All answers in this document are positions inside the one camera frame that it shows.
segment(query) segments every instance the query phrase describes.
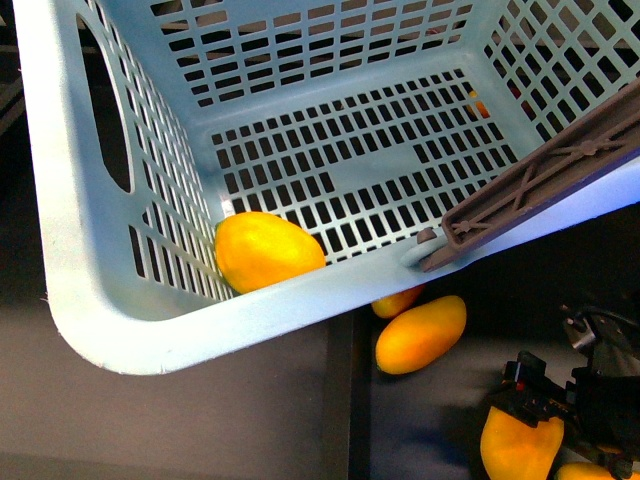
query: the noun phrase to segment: mango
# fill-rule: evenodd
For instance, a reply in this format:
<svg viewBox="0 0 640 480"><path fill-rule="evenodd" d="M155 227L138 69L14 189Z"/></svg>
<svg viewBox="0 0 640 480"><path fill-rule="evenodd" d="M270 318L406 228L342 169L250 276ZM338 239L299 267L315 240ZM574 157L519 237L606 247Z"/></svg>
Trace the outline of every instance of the mango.
<svg viewBox="0 0 640 480"><path fill-rule="evenodd" d="M298 225L266 212L244 212L218 224L216 264L239 293L249 293L326 265L322 247Z"/></svg>
<svg viewBox="0 0 640 480"><path fill-rule="evenodd" d="M384 319L394 318L413 305L425 287L426 284L417 285L388 297L380 298L371 303L373 313Z"/></svg>
<svg viewBox="0 0 640 480"><path fill-rule="evenodd" d="M491 480L546 480L563 435L559 418L531 428L491 407L480 437L484 468Z"/></svg>
<svg viewBox="0 0 640 480"><path fill-rule="evenodd" d="M455 295L401 313L378 337L378 368L400 375L426 367L456 344L466 322L464 301Z"/></svg>

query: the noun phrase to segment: mango in basket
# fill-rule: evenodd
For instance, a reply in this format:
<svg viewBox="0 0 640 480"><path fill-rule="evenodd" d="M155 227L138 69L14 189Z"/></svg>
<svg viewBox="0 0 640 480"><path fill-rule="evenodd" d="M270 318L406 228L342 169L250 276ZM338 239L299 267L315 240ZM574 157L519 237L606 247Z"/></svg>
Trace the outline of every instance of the mango in basket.
<svg viewBox="0 0 640 480"><path fill-rule="evenodd" d="M575 462L560 467L555 480L612 480L611 474L593 463ZM640 480L640 473L631 474L631 480Z"/></svg>
<svg viewBox="0 0 640 480"><path fill-rule="evenodd" d="M409 308L418 299L426 284L394 293L371 303L373 313L380 318L394 318Z"/></svg>
<svg viewBox="0 0 640 480"><path fill-rule="evenodd" d="M309 233L277 215L244 212L218 224L216 263L239 293L324 267L322 247Z"/></svg>
<svg viewBox="0 0 640 480"><path fill-rule="evenodd" d="M491 480L546 480L563 435L559 418L532 428L491 407L480 437L482 463Z"/></svg>
<svg viewBox="0 0 640 480"><path fill-rule="evenodd" d="M400 375L426 367L456 344L466 322L464 301L455 295L401 313L378 338L378 368Z"/></svg>

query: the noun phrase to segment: brown plastic rail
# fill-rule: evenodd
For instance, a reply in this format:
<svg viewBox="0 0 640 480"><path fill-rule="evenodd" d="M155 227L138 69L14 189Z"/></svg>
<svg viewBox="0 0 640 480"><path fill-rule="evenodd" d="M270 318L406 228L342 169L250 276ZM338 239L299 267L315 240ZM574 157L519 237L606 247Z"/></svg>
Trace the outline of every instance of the brown plastic rail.
<svg viewBox="0 0 640 480"><path fill-rule="evenodd" d="M502 235L640 154L640 79L449 210L434 270Z"/></svg>

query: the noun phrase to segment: robotic arm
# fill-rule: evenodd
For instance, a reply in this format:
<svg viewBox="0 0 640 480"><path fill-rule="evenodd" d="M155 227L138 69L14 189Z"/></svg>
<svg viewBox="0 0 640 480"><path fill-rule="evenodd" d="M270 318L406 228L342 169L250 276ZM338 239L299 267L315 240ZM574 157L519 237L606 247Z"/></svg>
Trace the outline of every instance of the robotic arm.
<svg viewBox="0 0 640 480"><path fill-rule="evenodd" d="M569 341L587 366L575 368L574 381L562 388L545 376L543 360L520 352L506 363L489 403L531 427L561 418L567 448L616 480L631 478L640 461L640 325L591 306L563 310Z"/></svg>

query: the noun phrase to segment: light blue basket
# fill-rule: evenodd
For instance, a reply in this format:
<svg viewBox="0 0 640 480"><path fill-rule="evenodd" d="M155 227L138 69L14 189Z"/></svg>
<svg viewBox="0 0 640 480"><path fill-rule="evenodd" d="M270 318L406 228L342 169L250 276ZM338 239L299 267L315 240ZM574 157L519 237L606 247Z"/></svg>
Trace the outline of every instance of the light blue basket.
<svg viewBox="0 0 640 480"><path fill-rule="evenodd" d="M185 368L640 199L633 161L462 262L399 260L636 78L631 0L14 3L51 310L104 368ZM124 175L79 25L115 90ZM330 266L234 296L213 225L246 210L301 225Z"/></svg>

